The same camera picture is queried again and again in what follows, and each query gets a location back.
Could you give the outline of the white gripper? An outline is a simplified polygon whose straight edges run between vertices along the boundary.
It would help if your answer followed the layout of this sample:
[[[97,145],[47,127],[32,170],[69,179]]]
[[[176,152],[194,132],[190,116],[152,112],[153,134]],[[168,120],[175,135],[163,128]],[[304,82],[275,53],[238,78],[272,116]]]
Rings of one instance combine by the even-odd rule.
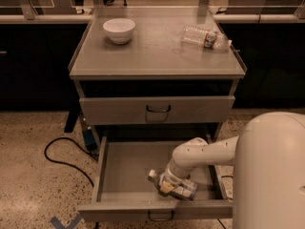
[[[184,180],[185,180],[184,177],[180,178],[180,177],[177,177],[173,174],[169,174],[169,173],[164,172],[163,173],[163,181],[160,185],[159,192],[162,193],[162,194],[167,195],[168,193],[170,193],[174,189],[174,186],[177,186],[177,185],[181,184]]]

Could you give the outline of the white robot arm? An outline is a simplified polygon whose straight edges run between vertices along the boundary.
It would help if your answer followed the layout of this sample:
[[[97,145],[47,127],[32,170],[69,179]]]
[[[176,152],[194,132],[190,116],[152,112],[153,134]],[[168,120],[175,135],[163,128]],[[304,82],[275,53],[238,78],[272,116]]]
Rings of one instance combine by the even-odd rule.
[[[204,165],[232,165],[233,229],[305,229],[305,115],[261,114],[235,137],[177,146],[161,176],[164,194]]]

